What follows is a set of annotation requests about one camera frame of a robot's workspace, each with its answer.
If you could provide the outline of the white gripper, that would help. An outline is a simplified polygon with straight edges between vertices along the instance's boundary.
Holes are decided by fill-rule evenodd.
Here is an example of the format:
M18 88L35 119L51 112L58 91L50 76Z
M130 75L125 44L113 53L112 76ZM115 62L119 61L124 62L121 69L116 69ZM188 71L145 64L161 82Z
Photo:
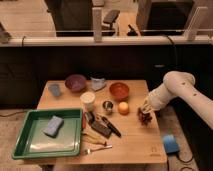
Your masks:
M150 92L145 98L144 103L141 105L141 111L146 110L146 114L152 111L159 111L166 106L166 102L163 101L155 92Z

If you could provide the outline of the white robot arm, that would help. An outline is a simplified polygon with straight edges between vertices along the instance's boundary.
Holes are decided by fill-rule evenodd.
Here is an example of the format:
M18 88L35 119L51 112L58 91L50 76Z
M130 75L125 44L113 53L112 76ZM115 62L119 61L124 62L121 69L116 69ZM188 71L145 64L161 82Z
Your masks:
M164 75L163 83L148 93L140 110L144 114L159 111L179 97L213 130L213 100L199 92L194 85L195 77L191 73L170 71Z

